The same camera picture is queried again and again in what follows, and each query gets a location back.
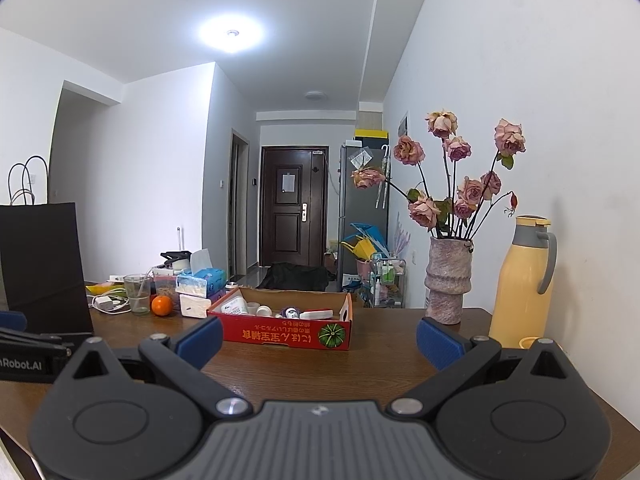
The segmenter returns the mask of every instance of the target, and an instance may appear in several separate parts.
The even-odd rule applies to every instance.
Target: thermos handle
[[[538,285],[538,294],[544,294],[549,288],[551,278],[554,276],[554,270],[556,270],[556,258],[558,257],[558,240],[553,233],[537,232],[538,238],[542,240],[549,240],[549,256],[546,260],[546,270],[542,281]]]

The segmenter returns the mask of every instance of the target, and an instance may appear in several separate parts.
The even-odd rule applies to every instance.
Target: orange
[[[168,296],[156,296],[151,302],[151,310],[156,316],[168,316],[174,311],[174,303]]]

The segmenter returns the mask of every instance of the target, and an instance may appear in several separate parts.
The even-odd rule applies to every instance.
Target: textured vase
[[[429,265],[424,285],[429,289],[426,315],[445,325],[455,325],[462,317],[462,296],[471,290],[469,240],[431,238]]]

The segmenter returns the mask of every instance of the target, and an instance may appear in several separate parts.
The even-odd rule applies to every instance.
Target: wooden table
[[[96,335],[112,347],[134,346],[154,332],[169,335],[196,323],[182,317],[92,311]],[[357,309],[348,351],[291,349],[225,342],[204,371],[258,408],[265,399],[375,399],[381,405],[435,373],[415,345],[422,310]],[[464,310],[459,331],[487,334],[491,315]],[[0,381],[0,426],[29,451],[27,430],[46,384]],[[609,417],[613,440],[596,480],[620,480],[640,463],[640,432],[598,397]]]

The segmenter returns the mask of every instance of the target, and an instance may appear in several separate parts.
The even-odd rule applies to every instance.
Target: front door
[[[321,266],[326,241],[327,147],[262,149],[260,262]]]

